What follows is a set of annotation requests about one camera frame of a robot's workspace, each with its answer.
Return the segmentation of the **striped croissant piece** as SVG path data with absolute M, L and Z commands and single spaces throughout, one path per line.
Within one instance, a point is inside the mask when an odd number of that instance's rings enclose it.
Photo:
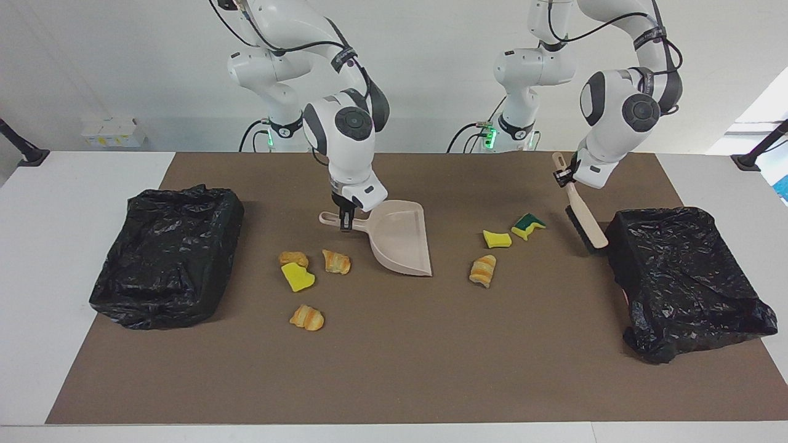
M 334 250 L 321 250 L 324 258 L 324 271 L 329 274 L 347 275 L 352 266 L 351 258 Z
M 316 332 L 323 328 L 326 318 L 324 317 L 323 312 L 319 311 L 318 309 L 312 308 L 312 306 L 308 305 L 300 305 L 298 308 L 296 308 L 288 322 L 290 325 L 294 325 L 298 328 L 310 332 Z
M 496 269 L 496 256 L 485 255 L 475 259 L 469 272 L 469 281 L 489 289 Z

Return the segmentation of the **green and yellow sponge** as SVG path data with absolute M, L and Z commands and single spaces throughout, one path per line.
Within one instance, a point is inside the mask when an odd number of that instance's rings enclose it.
M 537 229 L 546 229 L 546 224 L 532 213 L 526 213 L 510 227 L 510 232 L 528 241 L 528 238 Z

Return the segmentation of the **beige scraper handle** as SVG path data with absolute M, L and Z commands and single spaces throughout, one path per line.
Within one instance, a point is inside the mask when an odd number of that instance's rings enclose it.
M 555 169 L 564 169 L 569 166 L 560 152 L 552 153 L 552 162 Z M 588 205 L 586 205 L 582 196 L 580 196 L 579 191 L 575 188 L 575 184 L 569 184 L 563 188 L 563 190 L 568 196 L 566 213 L 568 214 L 569 221 L 574 225 L 577 233 L 579 233 L 586 249 L 591 254 L 601 254 L 605 252 L 609 244 L 608 239 L 597 220 L 594 219 Z

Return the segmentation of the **white cardboard box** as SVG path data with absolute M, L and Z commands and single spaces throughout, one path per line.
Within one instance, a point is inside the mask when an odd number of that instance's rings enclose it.
M 148 140 L 134 118 L 85 122 L 81 137 L 90 148 L 143 148 Z

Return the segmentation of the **brown table mat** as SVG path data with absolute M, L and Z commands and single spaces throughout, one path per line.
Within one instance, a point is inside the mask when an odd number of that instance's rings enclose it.
M 245 207 L 211 320 L 127 330 L 98 315 L 48 424 L 338 424 L 788 420 L 788 385 L 760 340 L 647 364 L 622 340 L 622 289 L 566 219 L 549 153 L 378 154 L 392 199 L 423 205 L 433 277 L 389 272 L 333 209 L 309 154 L 175 155 L 163 189 L 229 188 Z M 528 241 L 510 227 L 532 213 Z M 487 249 L 483 230 L 512 246 Z M 321 250 L 351 258 L 324 270 Z M 278 263 L 301 250 L 298 293 Z M 489 289 L 473 261 L 496 256 Z M 300 305 L 324 315 L 310 332 Z

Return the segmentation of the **black bag lined bin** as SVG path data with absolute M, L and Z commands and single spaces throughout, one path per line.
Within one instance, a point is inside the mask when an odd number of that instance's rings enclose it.
M 650 364 L 777 334 L 779 321 L 697 207 L 620 210 L 607 258 L 625 293 L 624 342 Z
M 225 294 L 244 219 L 230 189 L 147 189 L 127 202 L 88 302 L 129 330 L 186 328 Z

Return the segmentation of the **yellow sponge chunk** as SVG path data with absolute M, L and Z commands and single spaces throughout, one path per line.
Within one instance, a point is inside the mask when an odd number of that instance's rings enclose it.
M 281 267 L 281 271 L 293 292 L 298 293 L 310 288 L 315 284 L 316 277 L 310 273 L 306 267 L 297 263 L 287 263 Z

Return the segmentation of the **beige plastic dustpan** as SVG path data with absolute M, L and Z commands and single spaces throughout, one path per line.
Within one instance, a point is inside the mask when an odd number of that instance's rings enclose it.
M 424 208 L 408 200 L 386 200 L 366 219 L 355 219 L 352 229 L 369 236 L 372 254 L 397 274 L 433 276 Z

